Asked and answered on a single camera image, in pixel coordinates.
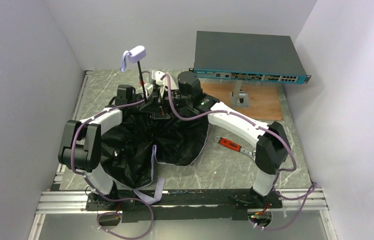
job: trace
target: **wrench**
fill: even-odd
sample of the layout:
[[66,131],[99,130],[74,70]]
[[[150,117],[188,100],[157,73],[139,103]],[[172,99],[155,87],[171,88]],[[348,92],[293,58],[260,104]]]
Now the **wrench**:
[[231,150],[234,150],[236,152],[240,152],[242,154],[246,154],[247,156],[249,156],[253,161],[255,160],[255,155],[256,153],[254,151],[247,151],[246,149],[243,149],[242,146],[238,145],[237,143],[235,142],[232,142],[226,138],[223,138],[223,137],[220,137],[220,136],[216,136],[214,138],[215,142],[221,144],[222,146],[224,147],[227,147]]

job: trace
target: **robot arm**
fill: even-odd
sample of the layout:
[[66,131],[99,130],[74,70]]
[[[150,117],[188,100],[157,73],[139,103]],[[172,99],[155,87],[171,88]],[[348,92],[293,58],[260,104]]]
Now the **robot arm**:
[[255,126],[245,124],[242,118],[227,113],[211,113],[208,115],[210,124],[222,127],[256,147],[255,164],[258,166],[258,170],[252,188],[260,196],[267,196],[272,190],[280,165],[287,157],[287,151],[278,139],[273,139],[273,136],[258,128],[261,127],[278,133],[288,144],[283,126],[278,122],[268,125],[265,122],[254,120],[229,108],[223,102],[215,103],[210,110],[225,110],[228,113],[237,113],[256,124]]
[[[88,178],[97,190],[105,195],[112,191],[113,180],[106,174],[100,163],[102,135],[111,128],[122,123],[122,111],[119,109],[110,111],[110,107],[103,109],[103,115],[87,124],[79,138],[84,138],[84,144],[75,147],[75,168]],[[71,167],[71,146],[75,132],[90,118],[80,121],[69,120],[64,128],[62,142],[60,144],[59,162]]]

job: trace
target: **marble surface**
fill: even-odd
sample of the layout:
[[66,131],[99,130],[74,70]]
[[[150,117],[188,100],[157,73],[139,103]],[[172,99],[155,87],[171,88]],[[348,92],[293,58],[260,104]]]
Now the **marble surface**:
[[[167,69],[173,78],[176,78],[182,69]],[[88,72],[89,81],[86,84],[84,98],[79,106],[77,119],[91,117],[101,111],[109,100],[116,95],[119,84],[129,84],[138,87],[140,91],[138,71],[129,69],[125,72],[118,70],[95,70]],[[203,82],[224,83],[230,80],[200,79]],[[270,85],[271,83],[244,82],[244,84]],[[302,148],[293,124],[292,116],[286,101],[283,88],[275,85],[283,113],[284,126],[290,142],[293,155],[297,162],[297,170],[294,172],[282,172],[277,183],[278,188],[298,189],[308,188],[311,184],[308,169],[305,164]],[[190,166],[175,166],[170,164],[158,164],[155,181],[158,177],[165,178],[165,189],[248,189],[255,180],[257,166],[248,156],[223,147],[214,141],[215,136],[227,138],[242,145],[247,150],[253,147],[237,135],[218,126],[211,125],[205,143],[205,148],[198,158]],[[290,157],[282,164],[282,168],[291,168]],[[66,168],[61,181],[60,190],[84,190],[87,187],[84,179],[75,175]],[[155,189],[155,182],[144,189]]]

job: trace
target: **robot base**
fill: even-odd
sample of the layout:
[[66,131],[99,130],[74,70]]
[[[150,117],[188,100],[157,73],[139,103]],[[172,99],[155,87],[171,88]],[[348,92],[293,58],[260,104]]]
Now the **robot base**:
[[[143,193],[153,196],[153,190],[143,190]],[[220,219],[231,218],[236,221],[248,219],[248,209],[263,209],[271,204],[269,209],[283,207],[279,197],[271,192],[262,198],[252,189],[191,189],[168,190],[162,195],[161,201],[153,204],[155,220],[186,220],[186,219]],[[135,198],[131,190],[118,190],[120,198]],[[88,196],[87,211],[115,211],[100,204],[95,196]],[[148,208],[137,201],[125,201],[120,205],[124,223],[136,223],[150,219]]]

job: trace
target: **purple cable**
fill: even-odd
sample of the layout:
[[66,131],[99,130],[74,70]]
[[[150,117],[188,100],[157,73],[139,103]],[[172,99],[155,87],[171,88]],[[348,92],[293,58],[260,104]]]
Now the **purple cable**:
[[[181,116],[180,114],[178,114],[177,110],[175,109],[174,107],[174,102],[173,102],[173,99],[172,99],[172,91],[171,91],[171,77],[168,75],[168,73],[165,73],[161,78],[160,80],[164,80],[164,78],[167,78],[167,82],[168,82],[168,100],[169,100],[169,106],[171,107],[171,110],[172,112],[174,113],[174,115],[181,121],[192,121],[192,120],[196,120],[196,119],[199,119],[201,117],[204,117],[206,115],[209,115],[209,114],[217,114],[217,113],[222,113],[222,114],[227,114],[228,111],[226,110],[213,110],[213,111],[207,111],[207,112],[204,112],[204,113],[201,113],[197,116],[192,116],[192,117],[183,117]],[[256,124],[251,121],[250,119],[248,119],[247,117],[241,115],[241,114],[238,114],[237,112],[230,112],[229,113],[230,115],[234,115],[234,116],[237,116],[243,120],[245,120],[246,122],[250,123],[252,126],[256,126]]]
[[299,199],[303,199],[304,197],[310,195],[311,193],[313,193],[315,191],[315,189],[317,188],[317,183],[316,182],[313,182],[311,184],[311,187],[305,194],[303,194],[302,196],[298,196],[298,197],[286,197],[286,196],[283,196],[281,195],[281,193],[279,193],[277,190],[276,190],[276,182],[277,180],[279,179],[279,176],[280,176],[280,172],[277,173],[277,176],[275,177],[275,180],[274,182],[272,183],[272,190],[275,192],[275,194],[277,194],[280,198],[283,198],[285,200],[290,200],[290,201],[295,201],[295,200],[299,200]]
[[122,201],[127,201],[127,200],[134,200],[134,201],[138,201],[144,205],[147,206],[147,208],[149,209],[150,211],[150,215],[151,215],[151,219],[150,219],[150,225],[148,226],[147,230],[141,234],[140,236],[135,236],[135,237],[126,237],[126,236],[121,236],[117,233],[114,233],[113,231],[109,231],[108,229],[105,229],[104,227],[102,227],[100,225],[100,218],[103,217],[104,215],[106,215],[106,212],[104,214],[100,214],[98,217],[97,217],[97,225],[99,227],[99,229],[107,232],[108,234],[111,234],[115,237],[118,237],[120,239],[125,239],[125,240],[136,240],[136,239],[141,239],[142,237],[146,236],[151,230],[152,230],[152,227],[153,227],[153,222],[155,220],[155,215],[153,214],[153,210],[152,210],[152,207],[147,204],[145,201],[139,199],[139,198],[135,198],[135,197],[126,197],[126,198],[121,198],[121,199],[110,199],[108,197],[106,197],[102,192],[100,192],[99,190],[97,190],[93,184],[90,182],[90,180],[88,178],[84,178],[85,181],[87,182],[87,184],[91,187],[92,191],[95,191],[97,194],[99,194],[102,198],[104,198],[105,200],[109,201],[109,202],[113,202],[113,203],[117,203],[117,202],[122,202]]
[[[312,184],[309,189],[308,189],[308,192],[311,191],[311,189],[314,187],[314,184]],[[283,230],[283,229],[286,229],[288,227],[290,227],[290,225],[292,225],[296,219],[298,219],[299,215],[301,214],[302,212],[302,209],[304,208],[305,206],[305,202],[306,202],[306,199],[308,198],[308,195],[306,195],[304,198],[303,198],[303,202],[302,202],[302,205],[300,205],[300,208],[299,210],[296,212],[296,214],[294,215],[294,217],[284,226],[280,226],[280,227],[274,227],[274,228],[266,228],[266,227],[262,227],[262,226],[259,226],[259,225],[256,225],[256,227],[262,229],[262,230],[266,230],[266,231],[278,231],[278,230]]]

